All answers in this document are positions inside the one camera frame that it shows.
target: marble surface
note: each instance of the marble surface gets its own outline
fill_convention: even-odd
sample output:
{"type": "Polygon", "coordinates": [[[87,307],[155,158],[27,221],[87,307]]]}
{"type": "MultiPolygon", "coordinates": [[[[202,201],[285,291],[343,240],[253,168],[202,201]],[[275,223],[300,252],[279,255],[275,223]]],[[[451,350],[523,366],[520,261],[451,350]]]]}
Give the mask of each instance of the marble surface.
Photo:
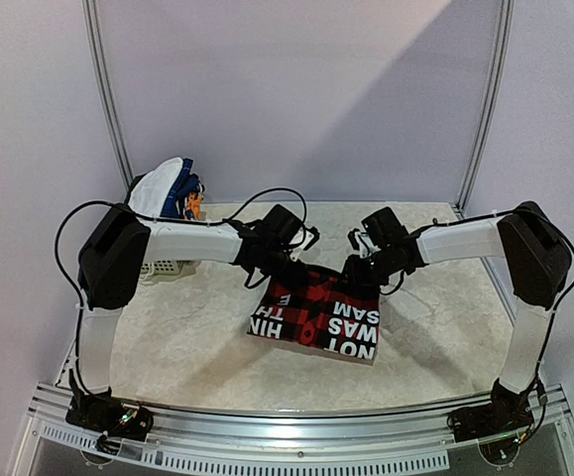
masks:
{"type": "MultiPolygon", "coordinates": [[[[444,203],[386,203],[408,230],[454,220],[444,203]]],[[[341,270],[346,235],[383,203],[311,203],[320,241],[301,259],[341,270]]],[[[238,205],[205,205],[210,219],[238,205]]],[[[264,216],[252,204],[241,219],[264,216]]],[[[288,206],[295,213],[297,203],[288,206]]],[[[432,265],[382,297],[374,363],[246,334],[266,286],[218,263],[185,265],[180,276],[140,284],[119,321],[111,383],[118,397],[226,410],[363,410],[400,407],[489,390],[512,327],[479,260],[432,265]]]]}

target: blue cloth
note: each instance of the blue cloth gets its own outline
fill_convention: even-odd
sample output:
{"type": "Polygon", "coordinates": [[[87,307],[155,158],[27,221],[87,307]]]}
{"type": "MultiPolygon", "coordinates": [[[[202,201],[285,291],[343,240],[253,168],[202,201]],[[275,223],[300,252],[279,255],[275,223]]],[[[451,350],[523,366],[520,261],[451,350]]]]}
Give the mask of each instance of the blue cloth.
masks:
{"type": "Polygon", "coordinates": [[[178,177],[172,184],[166,201],[164,202],[164,207],[161,210],[161,217],[163,218],[184,218],[181,213],[178,212],[176,203],[183,200],[192,190],[194,190],[198,185],[198,178],[191,189],[186,188],[188,183],[189,173],[191,172],[191,166],[194,161],[192,159],[183,159],[183,167],[178,174],[178,177]]]}

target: white cloth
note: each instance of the white cloth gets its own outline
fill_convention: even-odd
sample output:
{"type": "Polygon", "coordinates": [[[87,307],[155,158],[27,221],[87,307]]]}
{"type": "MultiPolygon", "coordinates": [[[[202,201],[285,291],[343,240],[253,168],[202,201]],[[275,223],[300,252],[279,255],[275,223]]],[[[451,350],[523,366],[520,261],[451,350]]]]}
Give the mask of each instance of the white cloth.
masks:
{"type": "Polygon", "coordinates": [[[183,159],[174,157],[148,172],[130,193],[128,206],[146,216],[161,216],[164,203],[183,168],[183,159]]]}

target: red plaid cloth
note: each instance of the red plaid cloth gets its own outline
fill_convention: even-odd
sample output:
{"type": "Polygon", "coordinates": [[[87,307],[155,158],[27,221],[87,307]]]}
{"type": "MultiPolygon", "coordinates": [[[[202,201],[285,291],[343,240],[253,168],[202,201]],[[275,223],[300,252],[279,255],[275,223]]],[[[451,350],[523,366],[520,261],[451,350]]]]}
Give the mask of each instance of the red plaid cloth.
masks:
{"type": "Polygon", "coordinates": [[[295,289],[271,279],[247,333],[374,359],[379,287],[350,285],[336,271],[319,266],[306,270],[306,280],[295,289]]]}

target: light purple wall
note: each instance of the light purple wall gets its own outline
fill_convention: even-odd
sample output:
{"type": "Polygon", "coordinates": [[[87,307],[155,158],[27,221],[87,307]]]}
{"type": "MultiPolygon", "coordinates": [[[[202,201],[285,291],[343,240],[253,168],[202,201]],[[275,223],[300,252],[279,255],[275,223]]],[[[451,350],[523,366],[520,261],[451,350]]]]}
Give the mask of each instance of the light purple wall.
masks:
{"type": "Polygon", "coordinates": [[[135,173],[194,157],[212,200],[454,201],[499,0],[105,0],[135,173]]]}
{"type": "MultiPolygon", "coordinates": [[[[516,2],[505,75],[469,213],[534,199],[574,243],[574,2],[516,2]]],[[[501,268],[505,282],[508,275],[501,268]]],[[[545,370],[574,411],[574,293],[545,370]]]]}
{"type": "MultiPolygon", "coordinates": [[[[75,326],[75,297],[53,261],[62,217],[120,198],[81,2],[0,2],[0,475],[38,381],[50,382],[75,326]]],[[[65,232],[75,253],[99,217],[65,232]]]]}

